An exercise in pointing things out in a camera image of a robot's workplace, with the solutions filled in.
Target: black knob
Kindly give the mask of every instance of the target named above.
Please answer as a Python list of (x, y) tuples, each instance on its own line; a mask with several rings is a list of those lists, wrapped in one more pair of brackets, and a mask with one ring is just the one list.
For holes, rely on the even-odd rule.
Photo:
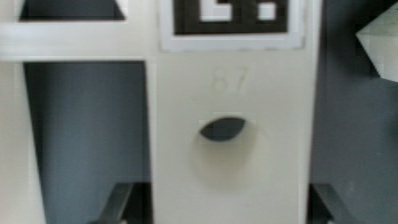
[(235, 139), (245, 127), (242, 118), (222, 118), (215, 120), (203, 128), (201, 135), (208, 140), (224, 142)]

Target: printed number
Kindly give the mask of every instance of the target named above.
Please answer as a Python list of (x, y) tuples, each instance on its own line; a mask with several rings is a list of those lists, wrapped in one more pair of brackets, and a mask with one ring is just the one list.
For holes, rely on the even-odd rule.
[(219, 93), (242, 93), (249, 67), (215, 68), (213, 70), (213, 90)]

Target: dark gap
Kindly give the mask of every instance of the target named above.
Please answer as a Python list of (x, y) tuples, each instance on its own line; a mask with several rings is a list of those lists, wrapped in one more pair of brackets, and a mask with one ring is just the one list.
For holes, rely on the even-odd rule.
[(98, 219), (118, 183), (148, 182), (146, 67), (25, 63), (48, 223)]
[(125, 19), (116, 0), (25, 0), (22, 22)]

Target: dark gray wall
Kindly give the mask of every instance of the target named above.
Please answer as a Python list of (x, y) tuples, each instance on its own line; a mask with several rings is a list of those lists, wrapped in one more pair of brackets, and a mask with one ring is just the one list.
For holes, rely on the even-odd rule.
[(116, 183), (150, 181), (144, 64), (25, 71), (48, 224), (87, 224)]
[(331, 183), (366, 224), (398, 223), (398, 83), (382, 80), (356, 32), (397, 0), (327, 0), (313, 182)]

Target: white surface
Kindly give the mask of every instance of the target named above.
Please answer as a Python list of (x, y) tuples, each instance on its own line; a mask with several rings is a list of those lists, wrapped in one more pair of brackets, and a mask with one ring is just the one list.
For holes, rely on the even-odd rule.
[[(4, 19), (0, 60), (146, 60), (157, 224), (304, 224), (320, 1), (293, 1), (308, 6), (301, 49), (196, 53), (160, 51), (157, 2), (130, 1), (125, 22), (20, 24)], [(219, 44), (228, 47), (235, 41), (224, 37)], [(245, 39), (245, 46), (258, 41)], [(293, 42), (279, 46), (290, 48)], [(0, 223), (43, 224), (14, 66), (0, 64)], [(206, 122), (231, 114), (249, 126), (233, 142), (215, 144), (198, 133)]]
[(381, 77), (398, 82), (398, 4), (357, 33)]
[(45, 224), (23, 77), (0, 63), (0, 223)]
[(171, 52), (292, 49), (304, 46), (306, 0), (290, 0), (286, 34), (174, 35), (173, 0), (160, 1), (162, 48)]
[(276, 20), (276, 18), (277, 18), (276, 3), (272, 3), (272, 2), (260, 3), (258, 4), (258, 9), (260, 9), (260, 13), (258, 13), (260, 20)]
[(233, 20), (231, 4), (217, 4), (217, 0), (201, 0), (201, 21), (219, 22)]

